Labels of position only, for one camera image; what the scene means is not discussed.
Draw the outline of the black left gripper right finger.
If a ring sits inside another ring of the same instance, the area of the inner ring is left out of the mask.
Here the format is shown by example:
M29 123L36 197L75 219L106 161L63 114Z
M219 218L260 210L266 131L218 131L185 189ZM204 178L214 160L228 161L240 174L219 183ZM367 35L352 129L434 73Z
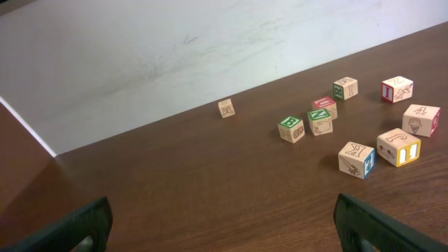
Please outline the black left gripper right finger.
M345 193L338 195L333 220L343 252L447 250L446 244Z

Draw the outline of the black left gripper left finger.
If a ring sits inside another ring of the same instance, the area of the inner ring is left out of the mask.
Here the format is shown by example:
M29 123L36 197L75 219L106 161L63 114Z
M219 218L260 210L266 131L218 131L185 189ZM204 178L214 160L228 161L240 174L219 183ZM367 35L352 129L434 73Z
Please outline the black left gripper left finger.
M100 197L1 252L105 251L112 224L108 198Z

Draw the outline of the blue K wooden block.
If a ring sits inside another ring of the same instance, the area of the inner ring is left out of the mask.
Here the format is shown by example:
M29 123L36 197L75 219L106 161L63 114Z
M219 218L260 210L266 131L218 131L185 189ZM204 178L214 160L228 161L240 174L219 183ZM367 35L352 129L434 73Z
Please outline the blue K wooden block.
M372 147L349 141L338 153L341 172L366 179L375 168L376 150Z

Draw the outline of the yellow J wooden block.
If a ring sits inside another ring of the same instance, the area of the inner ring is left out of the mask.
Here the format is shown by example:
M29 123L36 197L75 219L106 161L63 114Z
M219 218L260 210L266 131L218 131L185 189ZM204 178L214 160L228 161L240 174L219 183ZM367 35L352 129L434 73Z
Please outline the yellow J wooden block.
M421 140L399 128L377 137L377 153L395 167L417 160L420 151Z

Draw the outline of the green N wooden block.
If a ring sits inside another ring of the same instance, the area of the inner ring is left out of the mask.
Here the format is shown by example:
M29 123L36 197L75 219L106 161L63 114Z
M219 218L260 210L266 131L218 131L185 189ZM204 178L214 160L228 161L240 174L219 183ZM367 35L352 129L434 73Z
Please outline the green N wooden block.
M330 112L326 108L307 113L309 126L314 136L331 133L333 121Z

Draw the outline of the ice cream wooden block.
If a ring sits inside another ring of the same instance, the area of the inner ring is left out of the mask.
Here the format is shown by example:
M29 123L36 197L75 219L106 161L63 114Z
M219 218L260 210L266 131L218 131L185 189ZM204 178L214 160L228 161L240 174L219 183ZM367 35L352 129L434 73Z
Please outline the ice cream wooden block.
M441 108L411 104L403 113L402 130L422 137L431 137L438 127Z

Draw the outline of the red I wooden block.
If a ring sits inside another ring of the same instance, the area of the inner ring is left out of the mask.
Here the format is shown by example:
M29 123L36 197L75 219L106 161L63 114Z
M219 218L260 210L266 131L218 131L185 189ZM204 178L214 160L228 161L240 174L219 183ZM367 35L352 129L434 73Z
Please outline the red I wooden block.
M396 76L381 82L381 99L396 103L409 99L413 95L414 82L402 76Z

